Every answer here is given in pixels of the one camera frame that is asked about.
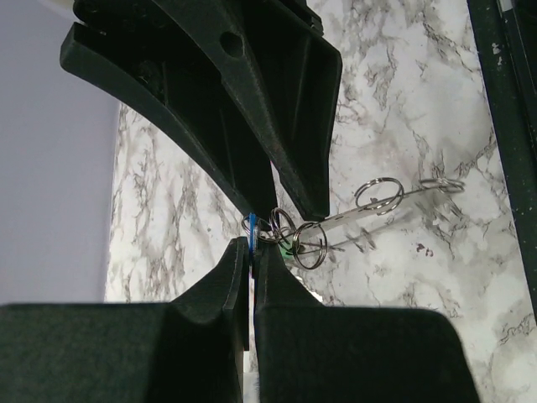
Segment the green key tag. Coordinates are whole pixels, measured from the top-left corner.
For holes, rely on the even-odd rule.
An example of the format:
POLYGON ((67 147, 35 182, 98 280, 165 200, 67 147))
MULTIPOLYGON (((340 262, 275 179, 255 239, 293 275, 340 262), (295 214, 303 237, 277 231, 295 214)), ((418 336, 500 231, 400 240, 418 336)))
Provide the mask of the green key tag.
POLYGON ((292 246, 288 243, 280 243, 279 251, 284 259, 291 259, 294 257, 292 246))

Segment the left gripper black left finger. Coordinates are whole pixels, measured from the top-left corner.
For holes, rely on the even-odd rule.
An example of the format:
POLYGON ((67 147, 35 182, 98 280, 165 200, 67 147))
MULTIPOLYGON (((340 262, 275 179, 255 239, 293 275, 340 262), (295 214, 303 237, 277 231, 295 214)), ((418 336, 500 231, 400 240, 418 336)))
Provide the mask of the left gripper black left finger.
POLYGON ((176 299, 1 308, 4 402, 239 402, 248 242, 176 299))

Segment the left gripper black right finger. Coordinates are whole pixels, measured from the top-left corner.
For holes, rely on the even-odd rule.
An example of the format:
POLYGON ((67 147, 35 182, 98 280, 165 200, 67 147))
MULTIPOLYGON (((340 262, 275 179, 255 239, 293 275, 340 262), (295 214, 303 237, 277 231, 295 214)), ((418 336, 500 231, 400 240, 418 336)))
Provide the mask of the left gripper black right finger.
POLYGON ((254 255, 262 402, 476 402, 450 321, 435 311, 324 306, 275 245, 254 255))

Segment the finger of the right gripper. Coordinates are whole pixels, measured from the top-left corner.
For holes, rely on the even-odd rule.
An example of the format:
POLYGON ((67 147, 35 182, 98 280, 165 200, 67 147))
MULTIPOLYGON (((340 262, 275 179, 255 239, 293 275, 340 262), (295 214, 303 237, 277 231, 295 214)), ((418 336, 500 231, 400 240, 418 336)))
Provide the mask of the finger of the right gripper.
POLYGON ((268 156, 218 78, 183 60, 158 60, 82 24, 60 48, 61 67, 147 118, 184 150, 238 211, 268 218, 275 189, 268 156))
POLYGON ((300 215, 329 213, 341 54, 304 1, 77 1, 77 23, 219 79, 300 215))

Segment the large metal key ring disc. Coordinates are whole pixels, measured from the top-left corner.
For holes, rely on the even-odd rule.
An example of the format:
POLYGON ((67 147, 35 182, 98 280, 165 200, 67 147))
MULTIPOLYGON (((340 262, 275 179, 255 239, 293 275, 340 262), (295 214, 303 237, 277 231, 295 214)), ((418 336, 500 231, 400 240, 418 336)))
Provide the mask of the large metal key ring disc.
POLYGON ((405 202, 414 202, 432 194, 450 195, 463 193, 462 181, 446 178, 427 178, 419 181, 418 187, 406 191, 402 183, 392 177, 379 177, 366 182, 354 193, 355 207, 351 210, 327 217, 319 222, 304 222, 291 232, 290 251, 298 266, 305 270, 318 268, 325 260, 328 250, 333 248, 327 241, 327 233, 335 228, 370 216, 383 216, 396 210, 405 202), (371 188, 385 183, 395 184, 392 196, 361 205, 360 197, 371 188))

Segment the blue key tag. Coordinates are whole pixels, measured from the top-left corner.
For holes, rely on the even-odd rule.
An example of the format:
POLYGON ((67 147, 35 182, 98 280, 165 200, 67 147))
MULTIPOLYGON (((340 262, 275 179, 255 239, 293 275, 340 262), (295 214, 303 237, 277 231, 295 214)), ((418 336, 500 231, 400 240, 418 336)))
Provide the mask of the blue key tag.
POLYGON ((259 239, 259 224, 258 217, 254 213, 249 213, 242 220, 242 228, 248 236, 248 250, 249 255, 253 257, 258 248, 258 239, 259 239))

